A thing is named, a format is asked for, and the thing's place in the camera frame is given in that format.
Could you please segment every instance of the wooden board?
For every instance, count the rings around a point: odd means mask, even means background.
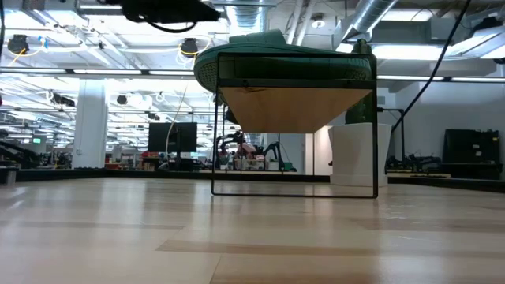
[[[371,90],[221,88],[247,133],[314,133]]]

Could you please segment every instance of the yellow cable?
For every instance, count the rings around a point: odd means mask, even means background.
[[[14,59],[12,62],[10,62],[10,63],[7,65],[7,67],[12,66],[12,64],[14,64],[14,62],[16,62],[16,61],[17,61],[17,59],[19,59],[19,57],[20,57],[20,56],[23,54],[23,52],[25,52],[25,51],[26,51],[26,48],[23,48],[23,50],[22,50],[19,54],[16,54],[15,59]]]
[[[21,51],[19,54],[15,54],[13,53],[12,51],[9,50],[9,52],[12,54],[12,55],[16,55],[16,56],[19,56],[19,57],[30,57],[30,56],[33,56],[35,54],[38,54],[40,51],[42,51],[42,49],[45,48],[44,47],[44,42],[42,42],[42,45],[40,46],[40,49],[37,50],[36,52],[32,53],[32,54],[23,54],[23,52],[25,52],[25,49],[23,49],[23,51]]]
[[[211,41],[212,41],[212,38],[209,36],[208,42],[207,42],[207,46],[205,46],[205,48],[203,50],[199,50],[197,52],[184,52],[184,51],[182,51],[182,49],[181,49],[182,43],[179,44],[179,50],[184,55],[198,55],[199,53],[204,52],[204,51],[206,51],[208,49],[208,47],[211,45]]]

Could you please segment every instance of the black machine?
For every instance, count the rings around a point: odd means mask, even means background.
[[[40,165],[40,157],[35,152],[20,148],[14,144],[0,141],[0,155],[21,165],[21,169],[34,169]]]
[[[217,21],[221,13],[200,0],[97,0],[105,5],[120,5],[130,21],[146,22],[164,32],[187,32],[199,21]],[[173,30],[160,24],[192,23],[187,28]]]
[[[165,152],[166,139],[171,123],[150,123],[149,124],[149,145],[148,151]],[[173,170],[191,170],[193,168],[192,159],[182,159],[182,152],[196,152],[198,124],[197,123],[175,123],[168,137],[168,151],[176,152],[177,156],[172,165],[170,158],[167,158],[168,168]]]
[[[500,178],[498,131],[447,129],[443,142],[442,167],[454,178]]]

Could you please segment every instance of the black cable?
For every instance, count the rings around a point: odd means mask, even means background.
[[[6,40],[6,14],[3,10],[3,0],[0,0],[0,22],[2,23],[0,28],[0,58],[2,58],[3,43]]]
[[[174,30],[174,29],[171,29],[171,28],[164,28],[162,26],[159,26],[151,21],[146,21],[148,24],[150,24],[152,27],[154,28],[157,28],[158,30],[160,31],[163,31],[163,32],[169,32],[169,33],[183,33],[183,32],[188,32],[188,31],[191,31],[193,28],[196,27],[196,22],[193,22],[192,25],[190,25],[189,27],[187,28],[182,28],[182,29],[179,29],[179,30]]]
[[[449,38],[447,39],[447,42],[443,46],[442,53],[440,54],[439,60],[436,62],[435,68],[433,69],[432,75],[429,77],[428,82],[426,82],[425,86],[419,91],[419,93],[416,95],[416,97],[413,99],[413,101],[410,103],[410,105],[405,109],[405,112],[402,114],[400,119],[396,122],[395,126],[393,127],[392,132],[394,132],[400,123],[403,122],[403,119],[405,116],[409,113],[410,109],[412,109],[413,105],[419,100],[421,95],[426,91],[428,86],[433,82],[433,78],[435,77],[437,71],[439,70],[440,65],[442,64],[443,57],[445,56],[445,53],[447,52],[447,48],[449,48],[449,45],[451,45],[452,38],[454,37],[456,30],[459,27],[459,24],[461,23],[461,20],[465,16],[465,13],[468,9],[468,6],[472,0],[466,0],[465,5],[463,6],[463,9],[461,10],[461,13],[458,16],[458,19],[456,20],[456,23],[454,24],[454,27],[452,27],[451,33],[449,34]]]
[[[393,112],[391,110],[388,110],[387,111],[393,118],[395,118],[396,120],[398,120],[398,118],[396,117],[396,115],[393,114]]]
[[[419,14],[420,14],[422,11],[424,11],[424,10],[427,10],[428,12],[430,12],[430,13],[432,14],[432,17],[435,17],[435,13],[433,13],[433,11],[431,11],[431,10],[430,10],[430,9],[428,9],[428,8],[422,8],[422,9],[420,9],[417,13],[415,13],[415,14],[413,15],[413,17],[410,19],[410,21],[413,21],[413,19],[415,19],[415,18],[416,18],[416,16],[417,16],[417,15],[419,15]]]
[[[284,150],[284,153],[286,154],[287,161],[288,161],[289,163],[291,163],[290,157],[288,156],[287,151],[286,151],[286,149],[284,148],[284,145],[282,145],[282,144],[280,144],[280,145],[281,145],[282,149]]]

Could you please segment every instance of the hanging cable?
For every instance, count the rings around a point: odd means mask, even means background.
[[[169,33],[183,33],[183,32],[189,32],[191,31],[193,28],[196,27],[196,22],[193,22],[192,25],[190,25],[189,27],[187,28],[181,28],[181,29],[178,29],[178,30],[175,30],[175,29],[171,29],[171,28],[164,28],[162,26],[159,26],[151,21],[146,21],[148,24],[150,24],[152,27],[154,28],[157,28],[158,30],[162,31],[162,32],[169,32]]]
[[[184,98],[186,97],[186,92],[188,91],[188,86],[189,86],[189,83],[186,84],[186,89],[184,90],[184,94],[182,95],[181,103],[179,103],[179,108],[177,109],[177,112],[175,113],[174,119],[172,120],[172,124],[170,125],[170,128],[168,129],[168,134],[166,135],[165,156],[166,156],[166,162],[167,163],[169,163],[169,159],[168,159],[168,142],[169,142],[169,139],[170,139],[170,133],[172,132],[172,128],[174,127],[175,121],[177,120],[177,116],[179,115],[179,112],[181,111],[182,104],[184,103]]]
[[[16,57],[7,65],[7,67],[10,67],[12,66],[14,63],[16,63],[17,59],[19,59],[19,57],[26,51],[26,48],[23,48],[23,50],[18,54],[16,55]]]
[[[426,91],[426,89],[429,87],[429,85],[433,82],[433,78],[435,77],[437,71],[439,70],[440,65],[442,64],[443,57],[445,56],[445,53],[447,52],[447,48],[449,48],[449,45],[451,45],[452,38],[454,37],[456,30],[458,29],[459,24],[461,23],[463,17],[465,16],[465,13],[468,9],[468,6],[472,0],[466,0],[465,5],[463,6],[463,9],[461,10],[461,13],[458,16],[458,19],[454,23],[454,27],[452,27],[451,33],[449,34],[449,38],[447,38],[447,42],[443,46],[442,53],[440,54],[439,60],[436,62],[435,68],[433,68],[432,75],[429,77],[428,82],[426,82],[425,86],[419,91],[419,93],[416,95],[416,97],[413,99],[413,101],[410,103],[410,105],[405,109],[405,112],[402,114],[400,119],[396,122],[395,126],[393,126],[392,132],[394,132],[400,123],[403,122],[403,119],[405,116],[409,113],[410,109],[412,109],[413,105],[419,100],[419,98],[422,96],[422,94]]]
[[[290,157],[288,156],[287,151],[286,151],[286,149],[284,148],[284,145],[282,145],[282,144],[281,144],[281,147],[282,147],[282,149],[284,150],[284,153],[286,154],[287,161],[288,161],[289,163],[291,163]]]
[[[0,0],[0,23],[2,24],[0,27],[0,58],[2,58],[3,42],[6,39],[6,13],[3,9],[3,0]]]

